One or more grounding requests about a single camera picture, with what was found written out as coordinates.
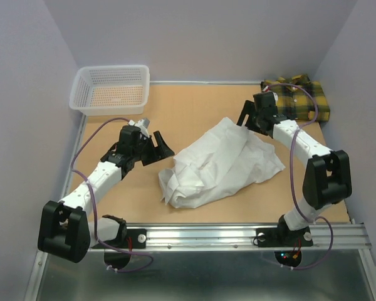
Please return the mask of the white long sleeve shirt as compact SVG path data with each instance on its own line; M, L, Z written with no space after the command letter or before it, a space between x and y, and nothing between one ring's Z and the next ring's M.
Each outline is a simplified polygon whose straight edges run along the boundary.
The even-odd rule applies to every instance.
M225 117L159 172L162 198L174 208L195 209L262 183L285 169L275 148Z

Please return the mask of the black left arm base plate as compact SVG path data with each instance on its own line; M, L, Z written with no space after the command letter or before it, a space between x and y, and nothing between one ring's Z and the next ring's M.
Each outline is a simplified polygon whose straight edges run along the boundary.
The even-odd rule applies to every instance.
M106 244L122 249L146 249L147 230L144 228L131 229L127 228L126 235L123 238L115 238L105 241Z

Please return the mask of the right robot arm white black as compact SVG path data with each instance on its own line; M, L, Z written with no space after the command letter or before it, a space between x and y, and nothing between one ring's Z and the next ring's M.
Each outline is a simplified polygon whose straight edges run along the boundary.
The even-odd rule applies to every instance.
M302 199L280 217L277 226L259 229L254 244L261 248L312 246L309 225L352 194L348 154L320 144L295 120L279 114L272 92L245 101L237 124L277 140L290 150L291 159L297 157L305 167Z

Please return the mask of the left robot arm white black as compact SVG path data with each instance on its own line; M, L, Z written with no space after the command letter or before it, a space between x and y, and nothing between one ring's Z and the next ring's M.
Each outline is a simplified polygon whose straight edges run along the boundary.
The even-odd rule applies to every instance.
M119 140L100 159L94 171L69 195L48 201L41 214L38 250L78 263L93 242L95 224L88 216L97 214L97 203L124 179L136 162L143 166L172 157L174 151L160 132L145 135L140 127L125 125Z

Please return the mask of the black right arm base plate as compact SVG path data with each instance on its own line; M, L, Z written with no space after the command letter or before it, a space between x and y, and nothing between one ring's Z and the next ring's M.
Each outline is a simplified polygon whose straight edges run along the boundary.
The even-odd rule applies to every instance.
M313 246L309 227L301 230L279 229L277 226L257 228L253 244L260 248L289 248L301 245Z

